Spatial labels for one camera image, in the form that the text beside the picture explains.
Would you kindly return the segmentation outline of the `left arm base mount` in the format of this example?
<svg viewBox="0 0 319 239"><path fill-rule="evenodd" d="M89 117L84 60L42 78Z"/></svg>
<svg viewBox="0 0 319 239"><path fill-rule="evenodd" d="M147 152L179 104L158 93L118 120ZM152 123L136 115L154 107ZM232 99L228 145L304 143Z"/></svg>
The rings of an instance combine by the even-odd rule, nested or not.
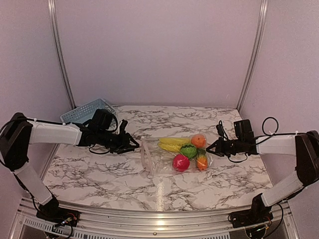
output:
<svg viewBox="0 0 319 239"><path fill-rule="evenodd" d="M80 213L77 210L59 208L57 211L57 214L53 217L45 216L44 213L42 213L39 210L37 211L36 216L40 219L54 222L57 225L63 225L62 223L63 221L65 221L68 218L71 218L72 220L69 223L64 223L64 224L67 224L68 226L71 225L73 227L76 227L80 217Z"/></svg>

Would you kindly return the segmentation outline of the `right aluminium corner post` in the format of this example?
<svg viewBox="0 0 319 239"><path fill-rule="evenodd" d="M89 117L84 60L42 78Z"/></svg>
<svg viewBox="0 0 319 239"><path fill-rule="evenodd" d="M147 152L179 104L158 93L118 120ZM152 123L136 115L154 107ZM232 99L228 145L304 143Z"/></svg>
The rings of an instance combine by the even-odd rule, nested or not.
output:
<svg viewBox="0 0 319 239"><path fill-rule="evenodd" d="M250 84L252 82L258 54L262 45L263 35L265 31L265 25L266 25L266 18L267 18L267 12L268 12L268 0L262 0L260 4L260 10L259 10L259 16L257 21L257 28L256 28L256 34L255 39L253 43L252 53L249 60L247 72L245 75L244 83L242 86L242 90L237 102L237 111L240 112L243 109L245 99L247 97Z"/></svg>

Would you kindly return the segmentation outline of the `fake orange carrot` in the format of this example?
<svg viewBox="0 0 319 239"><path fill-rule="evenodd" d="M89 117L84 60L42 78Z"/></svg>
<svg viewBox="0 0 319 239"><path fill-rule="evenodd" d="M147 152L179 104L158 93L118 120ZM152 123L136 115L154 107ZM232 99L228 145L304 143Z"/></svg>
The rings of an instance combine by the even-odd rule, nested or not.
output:
<svg viewBox="0 0 319 239"><path fill-rule="evenodd" d="M196 166L200 171L204 171L208 167L208 159L206 155L198 155L196 159Z"/></svg>

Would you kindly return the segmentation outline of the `fake orange fruit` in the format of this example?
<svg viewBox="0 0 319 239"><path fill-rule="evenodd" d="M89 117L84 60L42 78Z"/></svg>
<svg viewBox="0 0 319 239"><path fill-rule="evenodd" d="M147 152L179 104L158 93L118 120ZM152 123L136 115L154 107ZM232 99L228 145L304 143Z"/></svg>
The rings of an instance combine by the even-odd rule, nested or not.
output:
<svg viewBox="0 0 319 239"><path fill-rule="evenodd" d="M206 137L202 134L196 134L190 141L197 148L204 148L206 146Z"/></svg>

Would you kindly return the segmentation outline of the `fake red food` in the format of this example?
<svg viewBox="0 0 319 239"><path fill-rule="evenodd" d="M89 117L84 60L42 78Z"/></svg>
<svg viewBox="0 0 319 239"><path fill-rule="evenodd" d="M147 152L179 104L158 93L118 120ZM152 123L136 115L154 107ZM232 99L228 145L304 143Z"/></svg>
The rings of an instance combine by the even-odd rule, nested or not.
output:
<svg viewBox="0 0 319 239"><path fill-rule="evenodd" d="M174 157L172 166L178 172L184 172L189 168L190 161L188 157L178 154Z"/></svg>

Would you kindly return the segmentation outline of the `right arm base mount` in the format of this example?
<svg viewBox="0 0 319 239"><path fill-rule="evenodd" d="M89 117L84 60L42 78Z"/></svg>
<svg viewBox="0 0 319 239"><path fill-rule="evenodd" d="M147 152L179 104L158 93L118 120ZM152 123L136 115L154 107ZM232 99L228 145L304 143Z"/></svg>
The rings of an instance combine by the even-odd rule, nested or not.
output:
<svg viewBox="0 0 319 239"><path fill-rule="evenodd" d="M271 210L253 214L252 210L249 209L231 212L227 219L232 224L233 228L240 228L271 221L273 218Z"/></svg>

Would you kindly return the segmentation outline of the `aluminium corner post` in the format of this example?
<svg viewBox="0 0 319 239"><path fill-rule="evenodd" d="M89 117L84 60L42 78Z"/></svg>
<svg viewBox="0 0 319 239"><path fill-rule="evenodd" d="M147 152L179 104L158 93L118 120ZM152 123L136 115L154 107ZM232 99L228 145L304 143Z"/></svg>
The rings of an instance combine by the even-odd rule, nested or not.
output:
<svg viewBox="0 0 319 239"><path fill-rule="evenodd" d="M237 102L237 111L240 112L243 109L245 99L247 97L250 84L252 82L258 54L262 45L263 35L265 31L265 25L266 25L266 18L267 18L267 12L268 12L268 0L262 0L260 4L260 10L259 10L259 16L257 21L257 28L256 28L256 34L255 39L253 43L252 53L249 60L247 72L245 75L244 83L242 86L242 90Z"/></svg>
<svg viewBox="0 0 319 239"><path fill-rule="evenodd" d="M55 50L57 53L59 68L62 74L63 85L65 87L66 96L70 104L70 107L71 109L74 109L76 108L76 105L75 105L74 97L72 94L71 85L69 82L69 77L68 77L65 60L63 56L62 44L61 44L59 28L58 28L58 19L57 19L57 13L56 13L56 3L54 0L48 0L48 10L49 10L49 15L51 20L51 28L52 28L52 34L54 39Z"/></svg>

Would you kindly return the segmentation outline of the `blue plastic basket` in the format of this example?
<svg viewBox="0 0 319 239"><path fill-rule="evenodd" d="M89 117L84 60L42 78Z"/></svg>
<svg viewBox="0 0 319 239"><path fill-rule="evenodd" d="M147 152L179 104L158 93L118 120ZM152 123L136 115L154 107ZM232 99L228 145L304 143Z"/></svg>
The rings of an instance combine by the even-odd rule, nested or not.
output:
<svg viewBox="0 0 319 239"><path fill-rule="evenodd" d="M62 114L60 120L64 123L84 123L93 117L97 109L105 109L116 115L115 109L105 99L96 99Z"/></svg>

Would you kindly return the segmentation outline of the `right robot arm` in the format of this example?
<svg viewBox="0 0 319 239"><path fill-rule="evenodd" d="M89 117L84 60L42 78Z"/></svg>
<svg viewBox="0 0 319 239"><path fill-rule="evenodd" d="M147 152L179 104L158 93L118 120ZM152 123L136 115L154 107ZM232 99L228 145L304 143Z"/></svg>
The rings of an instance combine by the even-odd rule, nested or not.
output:
<svg viewBox="0 0 319 239"><path fill-rule="evenodd" d="M294 162L294 166L288 167L290 173L284 170L280 181L254 197L247 212L247 219L252 223L259 222L274 204L294 197L319 180L319 133L316 130L279 133L276 125L274 132L264 131L256 136L248 119L234 122L234 139L228 137L222 122L216 129L219 138L206 148L209 153L228 159L240 153L258 155L275 166L286 166L289 159Z"/></svg>

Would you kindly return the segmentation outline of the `fake green lettuce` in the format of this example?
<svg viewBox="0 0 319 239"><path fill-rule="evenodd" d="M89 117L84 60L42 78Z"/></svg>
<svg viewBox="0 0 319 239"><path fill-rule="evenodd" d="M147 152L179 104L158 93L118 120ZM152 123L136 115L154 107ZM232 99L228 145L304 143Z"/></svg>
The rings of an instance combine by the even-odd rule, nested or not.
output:
<svg viewBox="0 0 319 239"><path fill-rule="evenodd" d="M197 148L195 145L187 143L180 148L180 153L192 159L197 155Z"/></svg>

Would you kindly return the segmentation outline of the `aluminium front frame rail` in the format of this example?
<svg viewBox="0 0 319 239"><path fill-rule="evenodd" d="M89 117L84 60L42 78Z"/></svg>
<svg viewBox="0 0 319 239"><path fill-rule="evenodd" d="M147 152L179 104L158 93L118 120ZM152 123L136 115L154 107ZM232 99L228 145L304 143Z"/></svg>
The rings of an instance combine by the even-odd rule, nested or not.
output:
<svg viewBox="0 0 319 239"><path fill-rule="evenodd" d="M58 239L73 234L75 239L250 239L262 232L267 239L300 238L288 203L272 208L270 222L234 228L229 214L243 207L209 211L152 212L97 208L61 202L66 209L77 210L77 226L54 227L54 223L36 217L32 200L22 198L8 238Z"/></svg>

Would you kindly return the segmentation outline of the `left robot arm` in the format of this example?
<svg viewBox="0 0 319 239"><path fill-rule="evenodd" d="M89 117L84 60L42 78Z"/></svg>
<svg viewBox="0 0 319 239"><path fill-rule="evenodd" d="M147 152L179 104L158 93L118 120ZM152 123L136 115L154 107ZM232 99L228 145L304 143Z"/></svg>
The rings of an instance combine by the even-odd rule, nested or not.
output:
<svg viewBox="0 0 319 239"><path fill-rule="evenodd" d="M15 113L0 130L2 164L13 173L22 187L31 194L51 221L63 217L56 197L44 185L31 156L43 156L37 149L65 144L76 147L101 146L106 153L123 154L139 148L139 143L126 131L128 122L118 120L107 110L97 109L82 122L52 122Z"/></svg>

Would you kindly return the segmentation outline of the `fake yellow banana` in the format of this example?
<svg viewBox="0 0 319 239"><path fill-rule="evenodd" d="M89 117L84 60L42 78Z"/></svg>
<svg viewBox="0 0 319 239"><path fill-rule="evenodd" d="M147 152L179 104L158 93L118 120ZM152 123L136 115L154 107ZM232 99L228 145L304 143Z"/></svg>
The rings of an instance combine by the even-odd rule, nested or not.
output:
<svg viewBox="0 0 319 239"><path fill-rule="evenodd" d="M159 138L158 146L169 152L179 152L181 147L187 143L190 143L189 137L162 137Z"/></svg>

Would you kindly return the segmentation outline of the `clear zip top bag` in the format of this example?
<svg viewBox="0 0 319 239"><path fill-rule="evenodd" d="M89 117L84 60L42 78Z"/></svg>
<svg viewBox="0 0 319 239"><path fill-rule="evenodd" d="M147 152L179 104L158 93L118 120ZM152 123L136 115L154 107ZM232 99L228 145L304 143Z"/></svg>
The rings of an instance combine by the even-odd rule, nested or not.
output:
<svg viewBox="0 0 319 239"><path fill-rule="evenodd" d="M197 173L213 164L206 152L203 134L187 137L147 137L142 139L142 166L152 175Z"/></svg>

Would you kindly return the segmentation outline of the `left aluminium corner post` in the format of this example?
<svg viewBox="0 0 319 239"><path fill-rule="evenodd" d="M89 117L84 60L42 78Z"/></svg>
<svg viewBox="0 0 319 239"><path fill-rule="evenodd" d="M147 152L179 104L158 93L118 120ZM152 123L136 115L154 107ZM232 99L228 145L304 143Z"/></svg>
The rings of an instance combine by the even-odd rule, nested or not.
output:
<svg viewBox="0 0 319 239"><path fill-rule="evenodd" d="M65 87L66 96L70 104L70 107L71 109L74 109L76 108L76 105L75 105L74 97L72 94L71 85L69 82L69 77L68 77L65 60L63 56L62 44L61 44L59 28L58 28L58 19L57 19L57 13L56 13L56 3L54 0L48 0L48 10L49 10L49 15L51 20L51 28L52 28L52 34L54 39L55 50L57 53L59 68L62 74L63 85Z"/></svg>

